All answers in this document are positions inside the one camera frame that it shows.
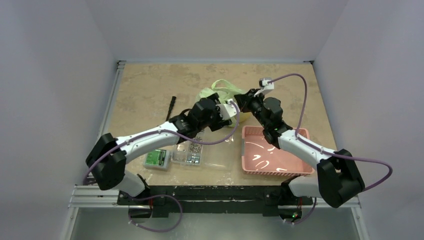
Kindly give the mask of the light green plastic bag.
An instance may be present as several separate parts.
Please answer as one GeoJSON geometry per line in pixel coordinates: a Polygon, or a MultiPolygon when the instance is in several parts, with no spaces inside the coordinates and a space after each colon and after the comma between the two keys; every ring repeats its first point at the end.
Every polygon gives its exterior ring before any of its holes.
{"type": "MultiPolygon", "coordinates": [[[[235,87],[232,83],[225,79],[219,79],[215,81],[210,88],[204,88],[201,90],[200,93],[196,96],[196,102],[201,98],[206,98],[214,93],[218,94],[220,104],[224,104],[228,99],[235,100],[234,95],[243,94],[243,92],[241,92],[241,90],[235,87]]],[[[237,118],[232,117],[230,120],[232,121],[232,124],[226,127],[235,130],[240,125],[239,116],[237,118]]],[[[187,121],[191,123],[191,110],[187,114],[187,121]]]]}

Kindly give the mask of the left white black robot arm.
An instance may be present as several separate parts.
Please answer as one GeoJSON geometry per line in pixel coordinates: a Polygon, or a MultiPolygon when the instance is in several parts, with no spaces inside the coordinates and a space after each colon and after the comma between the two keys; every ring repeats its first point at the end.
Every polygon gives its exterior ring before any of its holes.
{"type": "Polygon", "coordinates": [[[231,125],[233,117],[240,120],[237,102],[231,98],[222,104],[214,93],[152,129],[120,137],[106,133],[98,139],[85,160],[88,173],[92,174],[100,190],[119,190],[142,205],[149,199],[150,188],[142,176],[126,169],[128,163],[153,150],[185,141],[206,145],[196,136],[205,128],[216,131],[231,125]]]}

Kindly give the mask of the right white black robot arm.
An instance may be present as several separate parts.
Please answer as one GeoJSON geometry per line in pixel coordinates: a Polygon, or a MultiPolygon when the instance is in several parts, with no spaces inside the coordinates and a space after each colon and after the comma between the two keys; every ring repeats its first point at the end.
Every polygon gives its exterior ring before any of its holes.
{"type": "Polygon", "coordinates": [[[281,102],[264,97],[258,89],[235,95],[240,111],[251,113],[262,126],[267,143],[298,157],[317,173],[316,177],[297,176],[282,183],[280,196],[288,204],[300,197],[321,198],[338,208],[365,190],[361,173],[349,151],[323,147],[298,133],[283,121],[281,102]]]}

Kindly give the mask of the yellow fake fruit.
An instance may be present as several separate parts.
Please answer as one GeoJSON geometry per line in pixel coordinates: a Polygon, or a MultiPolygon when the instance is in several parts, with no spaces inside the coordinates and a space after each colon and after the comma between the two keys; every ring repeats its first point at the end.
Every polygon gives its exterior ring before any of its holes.
{"type": "Polygon", "coordinates": [[[243,123],[243,122],[247,121],[251,116],[252,116],[252,114],[249,113],[249,112],[240,112],[239,113],[239,122],[243,123]]]}

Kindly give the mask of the clear plastic screw organizer box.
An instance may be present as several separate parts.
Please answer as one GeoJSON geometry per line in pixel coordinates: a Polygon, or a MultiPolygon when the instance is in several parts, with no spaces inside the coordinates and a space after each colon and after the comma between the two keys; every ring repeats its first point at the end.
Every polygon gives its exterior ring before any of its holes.
{"type": "Polygon", "coordinates": [[[231,131],[231,127],[225,127],[214,132],[208,128],[202,130],[196,135],[196,142],[185,141],[173,146],[171,162],[185,166],[230,171],[236,156],[237,141],[240,138],[236,133],[218,144],[204,145],[200,142],[209,143],[222,140],[231,131]]]}

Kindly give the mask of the pink plastic basket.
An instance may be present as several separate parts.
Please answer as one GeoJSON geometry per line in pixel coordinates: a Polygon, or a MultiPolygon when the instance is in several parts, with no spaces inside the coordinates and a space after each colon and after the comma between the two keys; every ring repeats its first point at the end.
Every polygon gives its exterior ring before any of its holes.
{"type": "Polygon", "coordinates": [[[269,144],[260,126],[244,126],[241,139],[241,166],[246,174],[308,176],[313,167],[295,155],[269,144]]]}

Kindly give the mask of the green white small box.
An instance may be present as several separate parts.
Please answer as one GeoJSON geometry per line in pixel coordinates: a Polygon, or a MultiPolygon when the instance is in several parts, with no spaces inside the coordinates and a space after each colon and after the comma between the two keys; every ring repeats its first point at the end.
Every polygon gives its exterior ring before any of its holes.
{"type": "Polygon", "coordinates": [[[170,166],[172,152],[165,149],[155,149],[144,155],[143,166],[146,169],[167,171],[170,166]]]}

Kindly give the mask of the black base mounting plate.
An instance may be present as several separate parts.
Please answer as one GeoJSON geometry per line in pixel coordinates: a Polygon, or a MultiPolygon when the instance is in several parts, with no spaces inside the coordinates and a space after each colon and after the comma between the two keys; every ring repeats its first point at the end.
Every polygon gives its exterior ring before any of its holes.
{"type": "Polygon", "coordinates": [[[296,197],[281,185],[153,185],[132,199],[119,191],[117,204],[130,208],[146,207],[153,218],[171,213],[185,214],[261,214],[286,217],[302,214],[311,197],[296,197]]]}

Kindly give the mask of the aluminium back frame rail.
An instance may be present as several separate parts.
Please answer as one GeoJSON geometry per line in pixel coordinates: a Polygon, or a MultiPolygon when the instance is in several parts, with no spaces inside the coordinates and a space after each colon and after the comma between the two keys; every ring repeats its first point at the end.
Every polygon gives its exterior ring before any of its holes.
{"type": "Polygon", "coordinates": [[[119,59],[123,64],[309,64],[315,60],[260,59],[260,58],[149,58],[119,59]]]}

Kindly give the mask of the aluminium frame rail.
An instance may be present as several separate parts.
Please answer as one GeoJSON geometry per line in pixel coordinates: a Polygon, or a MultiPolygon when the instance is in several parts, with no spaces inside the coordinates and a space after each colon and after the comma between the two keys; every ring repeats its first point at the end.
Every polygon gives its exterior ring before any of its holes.
{"type": "MultiPolygon", "coordinates": [[[[235,199],[233,197],[224,197],[219,199],[217,197],[194,197],[194,198],[183,198],[177,196],[175,193],[165,193],[167,195],[172,195],[176,198],[181,204],[183,202],[248,202],[253,200],[246,199],[235,199]]],[[[118,200],[120,199],[120,193],[118,190],[100,190],[97,186],[75,186],[70,201],[68,203],[68,208],[111,208],[118,206],[118,200]]],[[[322,198],[317,198],[316,207],[318,208],[330,208],[322,198]]],[[[361,208],[361,204],[358,197],[354,197],[348,200],[346,203],[342,204],[339,208],[361,208]]]]}
{"type": "Polygon", "coordinates": [[[119,59],[123,64],[309,64],[315,60],[260,59],[260,58],[149,58],[119,59]]]}
{"type": "Polygon", "coordinates": [[[109,97],[108,97],[107,102],[106,102],[106,108],[105,108],[105,111],[104,111],[104,115],[103,115],[102,121],[100,123],[99,130],[97,132],[96,140],[94,142],[95,144],[97,143],[99,138],[103,134],[105,134],[107,132],[107,130],[109,129],[110,118],[111,118],[112,113],[113,113],[113,107],[115,106],[115,102],[116,102],[117,94],[118,94],[118,91],[119,91],[119,88],[120,88],[121,79],[122,79],[122,76],[123,76],[123,73],[124,73],[125,66],[126,66],[125,60],[118,60],[117,63],[116,63],[116,71],[115,71],[114,79],[112,81],[110,94],[109,94],[109,97]]]}

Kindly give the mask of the aluminium left frame rail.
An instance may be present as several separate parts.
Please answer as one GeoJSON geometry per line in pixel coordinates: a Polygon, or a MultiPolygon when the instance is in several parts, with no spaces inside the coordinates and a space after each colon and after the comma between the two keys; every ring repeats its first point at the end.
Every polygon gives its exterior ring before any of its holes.
{"type": "Polygon", "coordinates": [[[115,106],[115,102],[116,102],[117,94],[118,94],[118,91],[119,91],[119,88],[120,88],[121,79],[122,79],[122,76],[123,76],[123,73],[124,73],[125,66],[126,66],[125,60],[118,60],[117,63],[116,63],[116,71],[115,71],[114,79],[112,81],[110,94],[109,94],[109,97],[108,97],[107,102],[106,102],[106,108],[105,108],[105,111],[104,111],[104,115],[103,115],[102,121],[100,123],[99,130],[97,132],[96,140],[94,142],[95,144],[97,143],[99,138],[103,134],[105,134],[107,132],[107,130],[109,129],[110,118],[111,118],[112,113],[113,113],[113,107],[115,106]]]}

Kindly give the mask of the aluminium front frame rail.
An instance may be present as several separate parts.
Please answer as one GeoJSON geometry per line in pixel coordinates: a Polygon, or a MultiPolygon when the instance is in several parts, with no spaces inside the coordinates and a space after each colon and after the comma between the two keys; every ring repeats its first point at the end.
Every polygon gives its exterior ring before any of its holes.
{"type": "MultiPolygon", "coordinates": [[[[183,198],[177,196],[175,193],[165,193],[167,195],[172,195],[176,198],[181,204],[183,202],[248,202],[253,200],[246,199],[235,199],[233,197],[224,197],[219,199],[217,197],[194,197],[194,198],[183,198]]],[[[75,186],[70,201],[68,203],[68,208],[111,208],[118,206],[118,200],[120,199],[120,193],[118,190],[100,190],[97,186],[75,186]]],[[[318,208],[330,208],[322,198],[317,198],[316,207],[318,208]]],[[[361,208],[361,204],[358,197],[354,197],[348,200],[346,203],[342,204],[339,208],[361,208]]]]}

